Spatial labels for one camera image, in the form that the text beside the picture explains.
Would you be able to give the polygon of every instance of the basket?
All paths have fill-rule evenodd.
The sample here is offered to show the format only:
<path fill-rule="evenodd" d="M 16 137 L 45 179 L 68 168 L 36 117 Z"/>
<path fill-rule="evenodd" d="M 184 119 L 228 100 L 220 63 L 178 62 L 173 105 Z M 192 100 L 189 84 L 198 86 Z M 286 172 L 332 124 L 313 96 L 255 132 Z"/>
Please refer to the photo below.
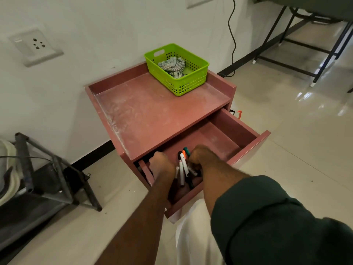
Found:
<path fill-rule="evenodd" d="M 157 64 L 173 56 L 185 60 L 185 76 L 176 79 Z M 209 63 L 176 44 L 168 44 L 145 54 L 149 72 L 176 96 L 197 88 L 206 81 Z"/>

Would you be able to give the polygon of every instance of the floor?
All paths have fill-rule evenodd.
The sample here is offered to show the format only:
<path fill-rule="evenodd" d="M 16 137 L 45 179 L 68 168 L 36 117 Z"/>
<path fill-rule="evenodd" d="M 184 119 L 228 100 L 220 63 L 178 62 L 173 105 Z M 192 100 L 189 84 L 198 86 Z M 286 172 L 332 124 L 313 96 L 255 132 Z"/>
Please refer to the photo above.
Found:
<path fill-rule="evenodd" d="M 294 40 L 332 47 L 342 24 L 308 24 Z M 240 169 L 265 174 L 317 217 L 336 218 L 353 227 L 353 41 L 310 88 L 311 78 L 258 60 L 236 71 L 233 109 L 257 132 L 271 131 L 256 155 Z M 284 42 L 264 53 L 315 71 L 324 53 Z M 97 213 L 66 208 L 10 263 L 94 264 L 147 190 L 115 152 L 86 169 L 103 206 Z M 164 220 L 156 264 L 176 264 L 175 230 Z"/>

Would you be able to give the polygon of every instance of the switch plate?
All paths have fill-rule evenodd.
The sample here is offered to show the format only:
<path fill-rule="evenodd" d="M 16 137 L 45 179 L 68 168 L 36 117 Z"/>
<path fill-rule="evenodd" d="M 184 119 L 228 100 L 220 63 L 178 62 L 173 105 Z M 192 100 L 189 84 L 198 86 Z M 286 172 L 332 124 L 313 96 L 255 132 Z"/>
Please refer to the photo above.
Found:
<path fill-rule="evenodd" d="M 186 8 L 193 8 L 199 6 L 200 4 L 207 3 L 212 0 L 186 0 Z"/>
<path fill-rule="evenodd" d="M 22 62 L 30 67 L 64 54 L 52 47 L 38 28 L 26 30 L 9 37 L 11 43 L 22 55 Z"/>

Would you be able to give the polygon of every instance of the black cable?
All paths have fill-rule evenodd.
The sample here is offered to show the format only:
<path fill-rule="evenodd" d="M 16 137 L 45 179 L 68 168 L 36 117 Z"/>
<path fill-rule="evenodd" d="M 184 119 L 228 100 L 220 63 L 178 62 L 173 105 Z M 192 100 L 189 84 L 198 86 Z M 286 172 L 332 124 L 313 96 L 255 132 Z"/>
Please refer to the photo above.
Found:
<path fill-rule="evenodd" d="M 234 38 L 232 29 L 231 29 L 231 25 L 230 25 L 229 22 L 231 21 L 231 18 L 232 18 L 232 16 L 233 16 L 233 13 L 234 13 L 234 11 L 235 11 L 235 9 L 236 9 L 236 1 L 235 1 L 235 0 L 233 0 L 233 4 L 234 4 L 233 11 L 232 11 L 232 13 L 231 13 L 231 15 L 230 15 L 230 17 L 229 17 L 229 19 L 228 19 L 228 28 L 229 28 L 229 31 L 230 31 L 230 33 L 231 33 L 231 36 L 232 36 L 232 39 L 233 39 L 233 42 L 234 42 L 234 50 L 233 50 L 233 53 L 232 53 L 232 65 L 234 64 L 233 55 L 234 55 L 234 52 L 235 52 L 235 50 L 236 50 L 236 40 L 235 40 L 235 38 Z M 224 75 L 224 74 L 221 74 L 221 73 L 219 73 L 219 75 L 223 75 L 224 77 L 233 77 L 235 73 L 236 73 L 236 71 L 233 71 L 233 74 L 232 74 L 232 75 Z"/>
<path fill-rule="evenodd" d="M 49 160 L 47 158 L 34 157 L 34 156 L 0 156 L 0 158 L 34 158 L 34 159 L 43 159 L 43 160 L 47 160 L 49 162 L 52 162 L 52 160 Z"/>

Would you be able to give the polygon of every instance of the red wooden cabinet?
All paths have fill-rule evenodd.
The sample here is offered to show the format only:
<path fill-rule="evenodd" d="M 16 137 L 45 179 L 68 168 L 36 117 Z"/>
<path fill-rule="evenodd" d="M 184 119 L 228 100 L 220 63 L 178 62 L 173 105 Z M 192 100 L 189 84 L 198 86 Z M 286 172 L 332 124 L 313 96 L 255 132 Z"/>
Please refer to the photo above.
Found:
<path fill-rule="evenodd" d="M 177 153 L 204 144 L 230 165 L 249 159 L 270 134 L 261 135 L 229 113 L 236 86 L 208 71 L 206 83 L 176 97 L 157 81 L 146 63 L 86 87 L 121 158 L 149 189 L 148 159 L 163 151 L 178 166 Z M 203 188 L 173 185 L 165 212 L 170 217 Z"/>

